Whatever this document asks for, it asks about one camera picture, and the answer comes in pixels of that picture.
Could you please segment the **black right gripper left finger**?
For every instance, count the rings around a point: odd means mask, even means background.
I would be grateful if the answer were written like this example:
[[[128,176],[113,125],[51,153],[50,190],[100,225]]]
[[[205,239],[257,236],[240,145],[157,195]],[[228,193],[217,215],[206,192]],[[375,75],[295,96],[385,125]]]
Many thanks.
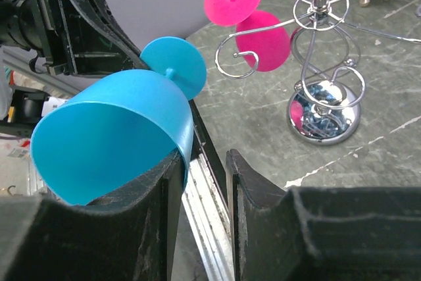
[[[182,198],[177,151],[86,206],[1,198],[2,280],[169,280]]]

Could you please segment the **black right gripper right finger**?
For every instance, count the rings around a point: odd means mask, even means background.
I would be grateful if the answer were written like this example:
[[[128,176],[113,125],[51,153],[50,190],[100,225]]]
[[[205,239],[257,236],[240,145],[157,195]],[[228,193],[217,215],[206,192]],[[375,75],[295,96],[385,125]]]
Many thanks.
[[[419,280],[417,187],[283,190],[226,154],[236,280]]]

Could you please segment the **blue plastic wine glass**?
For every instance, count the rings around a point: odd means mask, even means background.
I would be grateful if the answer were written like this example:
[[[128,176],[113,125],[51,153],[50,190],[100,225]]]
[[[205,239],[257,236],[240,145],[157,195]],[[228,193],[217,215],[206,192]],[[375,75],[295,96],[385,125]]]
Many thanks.
[[[32,161],[64,202],[85,205],[193,147],[189,102],[207,79],[205,60],[172,36],[141,52],[147,69],[108,75],[43,117],[30,142]]]

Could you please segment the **pink plastic wine glass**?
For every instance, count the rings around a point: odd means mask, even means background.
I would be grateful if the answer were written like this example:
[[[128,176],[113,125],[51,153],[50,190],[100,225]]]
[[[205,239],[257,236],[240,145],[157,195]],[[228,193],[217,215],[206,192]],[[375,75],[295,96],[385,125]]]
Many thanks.
[[[291,52],[290,38],[285,24],[270,12],[258,10],[261,0],[204,0],[207,18],[218,26],[234,26],[238,52],[250,70],[242,75],[225,72],[219,63],[219,47],[215,64],[221,74],[228,78],[243,79],[254,72],[270,72],[283,65]]]

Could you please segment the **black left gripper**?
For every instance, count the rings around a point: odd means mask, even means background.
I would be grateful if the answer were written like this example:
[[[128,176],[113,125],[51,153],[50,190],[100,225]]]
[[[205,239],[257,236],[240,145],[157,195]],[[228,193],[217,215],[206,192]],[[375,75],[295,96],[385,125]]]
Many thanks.
[[[105,77],[130,69],[147,70],[141,50],[120,27],[106,0],[58,0],[59,15],[50,9],[57,0],[1,0],[1,46],[34,50],[45,59],[47,73]]]

